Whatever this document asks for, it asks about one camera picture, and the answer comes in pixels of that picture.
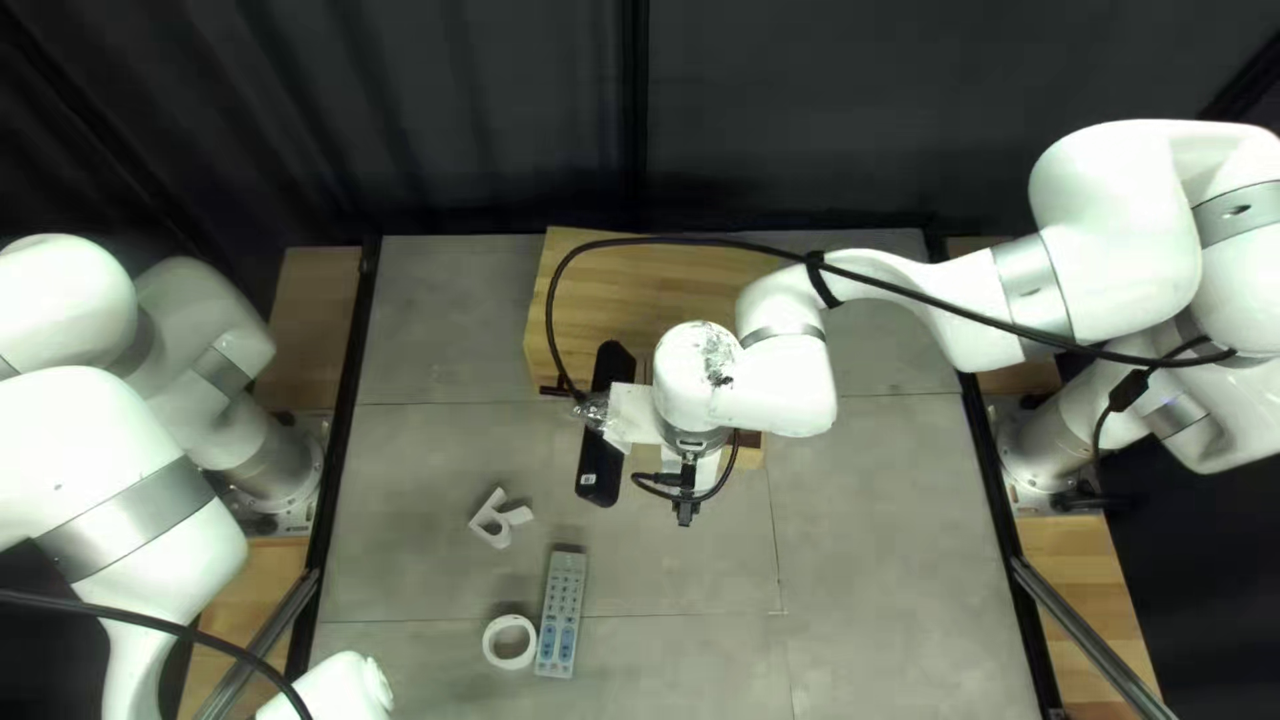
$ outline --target white tape roll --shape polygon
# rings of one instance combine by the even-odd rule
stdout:
[[[494,651],[495,643],[502,642],[503,644],[518,646],[521,635],[527,641],[524,652],[515,657],[498,657],[498,652]],[[489,626],[484,629],[484,637],[480,638],[480,650],[484,652],[484,659],[489,661],[489,665],[502,667],[503,670],[521,670],[534,662],[534,653],[538,651],[538,630],[534,629],[534,624],[529,621],[529,618],[524,615],[503,615],[489,623]]]

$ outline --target black curtain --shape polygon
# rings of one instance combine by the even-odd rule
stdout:
[[[1277,27],[1275,0],[3,0],[0,238],[197,254],[265,309],[284,247],[369,232],[1020,232],[1048,143],[1196,117]]]

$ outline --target blue button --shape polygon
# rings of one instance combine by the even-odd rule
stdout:
[[[573,655],[573,628],[564,628],[561,633],[561,662],[568,662]]]
[[[543,660],[550,660],[556,652],[556,625],[543,625],[543,642],[538,653]]]

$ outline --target black power cord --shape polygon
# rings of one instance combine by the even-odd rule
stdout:
[[[8,602],[10,605],[18,605],[22,607],[33,607],[38,610],[52,610],[55,612],[69,612],[73,615],[88,615],[92,618],[102,618],[106,620],[115,620],[119,623],[128,623],[131,625],[140,625],[142,628],[150,628],[152,630],[159,630],[161,633],[168,633],[175,635],[180,639],[202,644],[216,650],[224,655],[246,662],[262,674],[289,701],[293,711],[298,715],[300,720],[314,720],[311,712],[307,710],[307,705],[302,702],[302,696],[298,691],[293,689],[293,685],[280,675],[279,670],[271,667],[261,657],[253,655],[252,652],[229,643],[221,638],[210,635],[209,633],[202,633],[195,628],[188,628],[186,625],[179,625],[178,623],[170,623],[169,620],[161,620],[159,618],[152,618],[150,615],[142,615],[141,612],[132,612],[129,610],[120,610],[118,607],[106,607],[105,605],[92,605],[88,602],[79,602],[76,600],[64,600],[60,597],[47,597],[36,593],[28,593],[22,591],[14,591],[8,588],[0,588],[0,602]]]
[[[1198,347],[1210,342],[1208,336],[1199,336],[1188,340],[1187,342],[1179,345],[1178,347],[1170,350],[1169,352],[1160,356],[1161,360],[1172,360],[1174,357],[1187,352],[1193,347]],[[1147,392],[1147,380],[1155,374],[1160,368],[1146,368],[1143,370],[1130,370],[1128,375],[1124,377],[1116,387],[1111,388],[1107,393],[1107,406],[1102,409],[1102,414],[1098,415],[1098,421],[1093,424],[1093,441],[1089,447],[1093,450],[1093,477],[1102,477],[1102,425],[1107,421],[1107,416],[1112,413],[1124,413],[1134,402],[1142,397],[1142,393]]]
[[[691,496],[691,497],[681,497],[681,496],[678,496],[676,493],[660,491],[660,489],[658,489],[658,488],[655,488],[653,486],[649,486],[648,483],[641,482],[641,480],[646,480],[646,479],[652,479],[653,478],[653,475],[649,474],[649,473],[631,473],[631,482],[635,483],[637,488],[648,492],[649,495],[655,495],[655,496],[658,496],[658,497],[660,497],[663,500],[669,500],[672,502],[694,502],[694,503],[696,503],[696,502],[707,502],[708,500],[716,497],[716,493],[718,493],[719,491],[722,491],[724,488],[724,483],[728,482],[728,477],[733,471],[733,462],[737,461],[737,447],[739,447],[737,428],[733,428],[733,439],[732,439],[732,443],[733,443],[733,447],[728,452],[728,462],[724,462],[724,471],[721,473],[721,477],[719,477],[718,480],[716,480],[716,484],[712,486],[712,488],[709,491],[704,492],[703,495]]]
[[[586,395],[573,384],[573,379],[568,377],[564,370],[564,361],[561,359],[559,348],[556,346],[556,332],[553,325],[553,310],[556,304],[556,288],[559,286],[561,275],[564,273],[564,268],[573,261],[579,255],[588,252],[590,250],[599,250],[603,247],[628,247],[635,245],[685,245],[685,246],[700,246],[700,247],[726,247],[730,250],[746,250],[749,252],[760,252],[763,255],[772,255],[774,258],[781,258],[783,260],[791,260],[792,263],[805,264],[809,260],[804,255],[796,252],[790,252],[786,250],[778,250],[776,247],[769,247],[765,245],[758,245],[754,242],[745,242],[741,240],[728,240],[728,238],[716,238],[716,237],[622,237],[616,240],[595,240],[591,242],[585,242],[577,247],[570,250],[563,259],[561,259],[559,265],[556,266],[556,272],[552,273],[550,284],[547,287],[547,345],[550,347],[552,360],[556,363],[556,372],[559,373],[561,379],[564,382],[564,387],[568,389],[570,395],[575,400],[581,402],[586,398]],[[1140,368],[1194,368],[1196,365],[1211,365],[1213,363],[1220,363],[1228,357],[1235,355],[1235,350],[1224,350],[1221,352],[1213,352],[1210,355],[1203,355],[1201,357],[1174,360],[1171,357],[1140,357],[1137,355],[1125,355],[1123,352],[1111,352],[1110,350],[1102,350],[1098,347],[1091,347],[1088,345],[1079,345],[1076,342],[1065,340],[1053,333],[1047,333],[1044,331],[1038,331],[1034,328],[1025,328],[1021,325],[1015,325],[1012,323],[1006,323],[1004,320],[997,320],[995,318],[988,318],[980,313],[975,313],[966,307],[960,307],[959,305],[952,305],[946,300],[940,300],[932,295],[925,295],[916,290],[909,287],[902,287],[872,275],[865,275],[863,273],[856,273],[854,270],[846,270],[844,268],[837,268],[829,263],[815,263],[815,266],[826,273],[833,275],[860,282],[863,284],[869,284],[872,287],[883,290],[886,292],[892,292],[900,295],[909,300],[915,300],[924,305],[937,307],[957,315],[966,320],[973,320],[974,323],[996,328],[1018,337],[1024,337],[1027,340],[1033,340],[1036,342],[1048,345],[1052,347],[1059,347],[1062,350],[1070,350],[1071,352],[1079,352],[1080,355],[1088,355],[1091,357],[1097,357],[1100,360],[1110,360],[1112,363],[1121,363],[1125,365],[1138,365]]]

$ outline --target gray tile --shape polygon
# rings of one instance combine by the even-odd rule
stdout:
[[[924,263],[918,229],[771,231],[735,233],[792,252],[869,249]],[[910,310],[884,300],[860,300],[823,316],[827,350],[841,396],[959,392],[955,369]]]
[[[959,397],[844,398],[765,462],[797,719],[1036,716]]]
[[[763,471],[735,473],[681,529],[669,505],[630,483],[611,509],[575,496],[581,436],[564,401],[360,406],[321,619],[489,618],[500,603],[536,610],[557,542],[585,546],[591,557],[586,615],[780,607]],[[637,455],[635,469],[654,469],[649,456]],[[504,551],[466,527],[495,484],[527,498],[535,515]]]
[[[535,400],[521,347],[543,236],[383,241],[360,402]]]
[[[786,660],[765,618],[590,619],[571,680],[488,665],[486,623],[321,623],[311,657],[375,657],[399,720],[791,720]]]

